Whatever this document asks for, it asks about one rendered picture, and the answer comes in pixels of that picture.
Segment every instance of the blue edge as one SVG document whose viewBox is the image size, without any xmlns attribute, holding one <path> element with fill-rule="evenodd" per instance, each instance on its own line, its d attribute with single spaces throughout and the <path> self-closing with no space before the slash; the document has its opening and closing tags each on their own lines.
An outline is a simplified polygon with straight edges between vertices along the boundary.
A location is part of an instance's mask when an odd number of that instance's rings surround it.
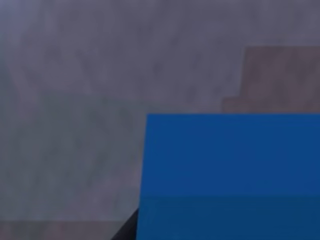
<svg viewBox="0 0 320 240">
<path fill-rule="evenodd" d="M 320 240 L 320 115 L 151 114 L 138 240 Z"/>
</svg>

